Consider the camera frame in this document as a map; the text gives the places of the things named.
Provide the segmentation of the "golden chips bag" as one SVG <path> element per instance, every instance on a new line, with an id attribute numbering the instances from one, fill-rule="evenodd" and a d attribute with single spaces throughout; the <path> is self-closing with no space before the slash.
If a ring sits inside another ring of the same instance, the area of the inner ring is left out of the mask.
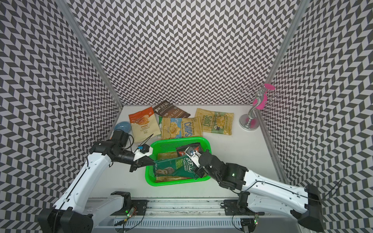
<path id="1" fill-rule="evenodd" d="M 172 159 L 177 158 L 177 152 L 167 152 L 167 153 L 160 153 L 157 156 L 158 160 L 165 160 L 165 159 Z M 177 180 L 186 180 L 188 178 L 185 177 L 171 177 L 171 176 L 165 176 L 165 177 L 155 177 L 156 183 L 162 183 L 162 182 L 171 182 L 171 181 L 177 181 Z"/>

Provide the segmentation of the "green Real chips bag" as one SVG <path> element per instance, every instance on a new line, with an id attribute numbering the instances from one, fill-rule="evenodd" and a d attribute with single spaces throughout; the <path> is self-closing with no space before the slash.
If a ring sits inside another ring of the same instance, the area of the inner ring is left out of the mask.
<path id="1" fill-rule="evenodd" d="M 196 165 L 188 156 L 158 160 L 153 166 L 155 177 L 185 177 L 194 178 Z"/>

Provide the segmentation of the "black Krax chips bag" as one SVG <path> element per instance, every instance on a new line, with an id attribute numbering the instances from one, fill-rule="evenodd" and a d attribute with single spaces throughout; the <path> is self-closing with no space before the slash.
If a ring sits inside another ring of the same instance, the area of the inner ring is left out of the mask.
<path id="1" fill-rule="evenodd" d="M 184 145 L 184 146 L 176 148 L 177 156 L 178 157 L 185 156 L 186 155 L 185 151 L 187 148 L 190 148 L 191 150 L 196 151 L 198 153 L 203 152 L 203 148 L 200 143 L 192 143 L 192 144 L 188 144 L 188 145 Z"/>

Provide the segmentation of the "yellow green chips bag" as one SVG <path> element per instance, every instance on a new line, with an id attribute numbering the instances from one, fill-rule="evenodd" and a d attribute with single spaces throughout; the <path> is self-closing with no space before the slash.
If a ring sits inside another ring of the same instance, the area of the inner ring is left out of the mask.
<path id="1" fill-rule="evenodd" d="M 216 112 L 198 108 L 195 116 L 200 118 L 204 133 L 232 135 L 234 113 Z"/>

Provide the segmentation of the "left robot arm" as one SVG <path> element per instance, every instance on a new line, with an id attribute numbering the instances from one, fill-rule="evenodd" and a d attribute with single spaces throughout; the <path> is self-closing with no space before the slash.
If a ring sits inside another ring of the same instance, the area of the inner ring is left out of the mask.
<path id="1" fill-rule="evenodd" d="M 154 165 L 150 156 L 153 148 L 142 142 L 136 150 L 125 149 L 130 135 L 115 131 L 111 139 L 97 141 L 89 150 L 85 164 L 73 183 L 55 202 L 52 208 L 42 209 L 37 217 L 44 233 L 90 233 L 108 216 L 124 212 L 131 218 L 136 207 L 129 192 L 116 191 L 104 201 L 86 207 L 93 188 L 106 168 L 113 163 L 130 165 L 130 172 Z"/>

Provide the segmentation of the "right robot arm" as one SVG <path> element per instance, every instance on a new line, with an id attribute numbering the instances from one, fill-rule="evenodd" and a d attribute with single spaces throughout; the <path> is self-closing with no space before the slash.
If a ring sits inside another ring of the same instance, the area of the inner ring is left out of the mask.
<path id="1" fill-rule="evenodd" d="M 222 188 L 237 192 L 237 208 L 243 215 L 274 213 L 297 220 L 314 232 L 323 232 L 322 199 L 318 188 L 293 186 L 261 176 L 246 167 L 224 163 L 209 150 L 187 149 L 199 176 L 208 175 Z"/>

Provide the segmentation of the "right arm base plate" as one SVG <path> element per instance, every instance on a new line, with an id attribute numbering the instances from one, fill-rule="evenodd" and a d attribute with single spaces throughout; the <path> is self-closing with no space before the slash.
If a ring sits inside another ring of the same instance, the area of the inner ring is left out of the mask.
<path id="1" fill-rule="evenodd" d="M 248 208 L 248 203 L 239 203 L 238 200 L 224 200 L 220 207 L 224 210 L 226 216 L 264 216 L 264 212 L 253 212 Z"/>

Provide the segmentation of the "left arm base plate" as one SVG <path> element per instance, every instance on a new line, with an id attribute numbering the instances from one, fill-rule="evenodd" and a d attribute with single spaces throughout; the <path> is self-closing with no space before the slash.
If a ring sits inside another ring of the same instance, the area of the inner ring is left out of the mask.
<path id="1" fill-rule="evenodd" d="M 147 210 L 148 200 L 125 201 L 123 208 L 118 211 L 119 215 L 130 215 L 131 209 L 134 212 L 131 215 L 144 216 Z"/>

